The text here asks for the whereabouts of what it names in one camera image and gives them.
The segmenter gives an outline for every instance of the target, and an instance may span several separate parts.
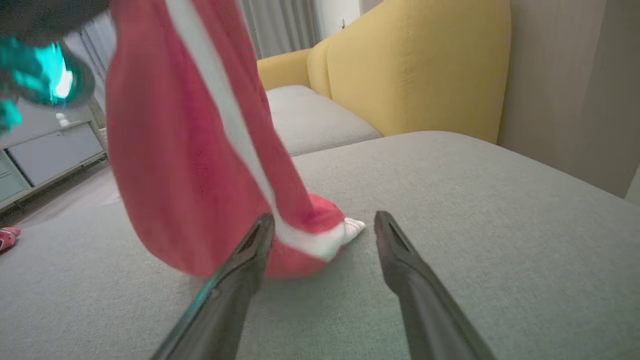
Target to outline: white stripe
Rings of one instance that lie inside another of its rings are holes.
[[[229,143],[247,166],[264,198],[271,206],[276,222],[276,234],[280,241],[315,258],[325,261],[333,259],[343,245],[344,222],[325,233],[308,234],[283,221],[276,207],[275,194],[258,159],[224,64],[200,15],[190,0],[165,0],[165,3],[173,27],[189,51],[202,81],[220,111]]]

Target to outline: yellow armrest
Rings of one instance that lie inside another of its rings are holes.
[[[258,75],[265,90],[287,85],[311,87],[307,70],[307,57],[311,49],[294,51],[258,60]]]

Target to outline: sofa cushion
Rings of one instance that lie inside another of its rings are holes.
[[[379,138],[364,120],[302,86],[267,91],[273,125],[291,156]]]
[[[372,230],[390,211],[497,359],[635,359],[640,208],[452,133],[294,159],[370,228],[322,274],[265,284],[238,359],[408,359]],[[202,282],[154,259],[121,206],[25,229],[0,256],[3,358],[144,359]]]

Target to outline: floor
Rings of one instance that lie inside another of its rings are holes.
[[[58,217],[121,201],[108,162],[70,176],[20,207],[3,214],[3,223],[25,229]]]

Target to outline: red pants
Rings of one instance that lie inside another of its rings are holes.
[[[153,255],[210,276],[256,218],[276,216],[271,277],[320,270],[344,215],[309,195],[271,123],[233,0],[117,0],[107,81],[109,155]]]

